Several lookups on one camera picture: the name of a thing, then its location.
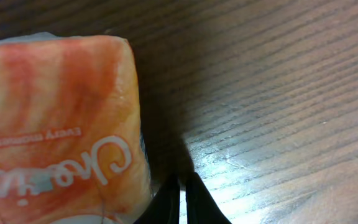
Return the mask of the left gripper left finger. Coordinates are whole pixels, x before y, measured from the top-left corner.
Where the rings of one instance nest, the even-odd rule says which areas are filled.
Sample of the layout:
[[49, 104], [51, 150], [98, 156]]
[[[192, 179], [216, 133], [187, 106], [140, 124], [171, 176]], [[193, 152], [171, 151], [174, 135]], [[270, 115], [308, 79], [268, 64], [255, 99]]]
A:
[[134, 224], [179, 224], [180, 185], [176, 175], [161, 185], [145, 212]]

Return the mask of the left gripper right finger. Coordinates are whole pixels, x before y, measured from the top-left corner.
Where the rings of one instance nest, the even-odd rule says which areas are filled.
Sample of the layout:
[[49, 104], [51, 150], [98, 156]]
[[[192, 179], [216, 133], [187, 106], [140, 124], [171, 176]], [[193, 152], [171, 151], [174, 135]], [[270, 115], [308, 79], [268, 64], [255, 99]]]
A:
[[187, 224], [231, 224], [196, 172], [186, 181]]

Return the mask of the small orange tissue pack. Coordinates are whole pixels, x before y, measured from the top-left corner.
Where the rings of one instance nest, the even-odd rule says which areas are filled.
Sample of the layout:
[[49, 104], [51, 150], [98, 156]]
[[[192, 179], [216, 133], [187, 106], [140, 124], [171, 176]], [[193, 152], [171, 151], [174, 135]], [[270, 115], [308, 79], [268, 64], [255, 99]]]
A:
[[150, 199], [128, 41], [0, 41], [0, 223], [134, 223]]

